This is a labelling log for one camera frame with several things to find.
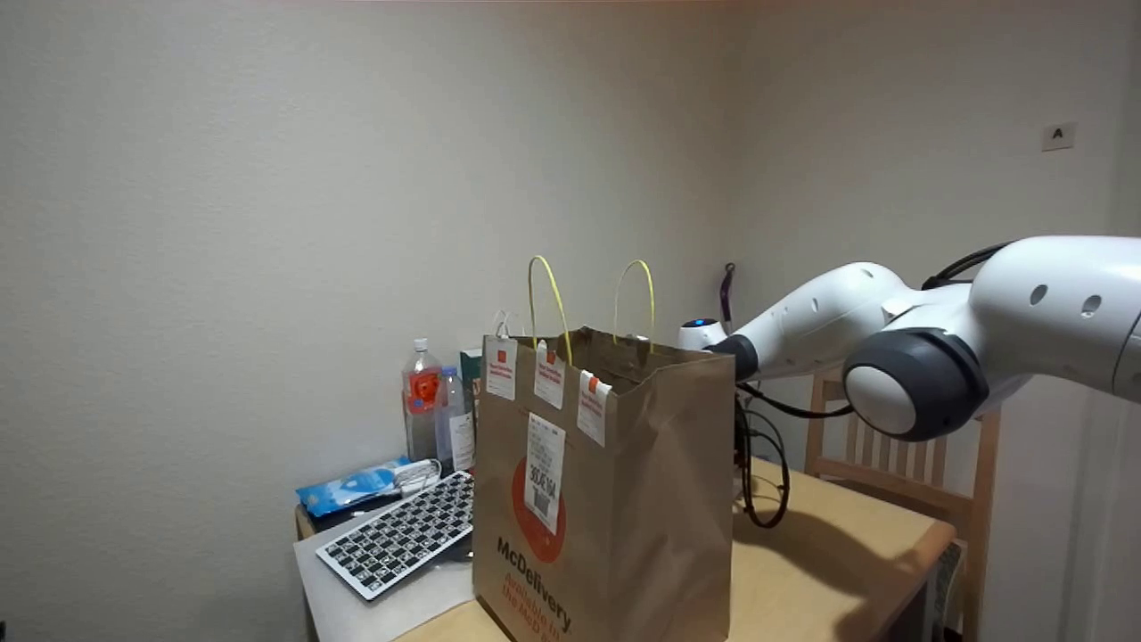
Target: red logo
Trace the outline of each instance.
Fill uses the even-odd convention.
[[[514,512],[514,523],[524,530],[531,552],[541,562],[552,562],[564,552],[564,543],[566,543],[566,502],[560,498],[557,530],[544,530],[544,523],[531,512],[531,505],[524,498],[524,485],[526,485],[526,472],[524,472],[524,461],[520,461],[514,468],[514,478],[511,478],[511,512]]]
[[[436,408],[436,396],[440,396],[440,375],[436,370],[405,375],[405,409],[409,415],[426,415]]]

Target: bottle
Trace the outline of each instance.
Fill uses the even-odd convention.
[[[462,401],[461,367],[443,367],[443,396],[436,420],[436,461],[440,472],[469,472],[469,415]]]
[[[403,444],[413,461],[436,461],[440,377],[426,339],[413,339],[413,357],[403,367]]]

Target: wall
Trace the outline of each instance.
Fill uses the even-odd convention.
[[[291,488],[400,452],[409,339],[524,331],[538,249],[573,326],[632,256],[658,329],[705,315],[724,25],[0,2],[8,640],[304,640]]]
[[[741,309],[846,260],[919,283],[1003,240],[1132,227],[1116,219],[1131,30],[1132,0],[752,6],[731,244]],[[1039,149],[1052,123],[1077,123],[1077,149]],[[803,382],[769,388],[806,401]],[[1072,527],[1089,404],[1033,382],[1007,408],[985,640],[1064,640],[1089,600],[1067,596],[1068,552],[1089,547]]]
[[[1125,75],[1112,227],[1141,234],[1141,10]],[[1137,404],[1092,396],[1072,510],[1067,640],[1132,640],[1141,612],[1141,415]]]

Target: wooden chair back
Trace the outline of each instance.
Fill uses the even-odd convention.
[[[846,404],[837,375],[813,377],[813,409],[833,409]],[[972,419],[972,478],[970,493],[948,488],[948,440],[900,444],[865,427],[856,415],[850,419],[813,419],[806,444],[806,472],[850,485],[856,493],[932,512],[957,523],[963,547],[963,562],[948,584],[948,625],[978,642],[982,606],[985,606],[985,567],[990,535],[990,495],[995,495],[995,461],[999,461],[999,409]]]

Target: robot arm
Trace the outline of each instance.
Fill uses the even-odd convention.
[[[841,365],[856,415],[895,440],[957,430],[1031,375],[1141,401],[1141,240],[1039,234],[1003,247],[970,284],[909,290],[879,265],[828,272],[724,335],[737,377]]]

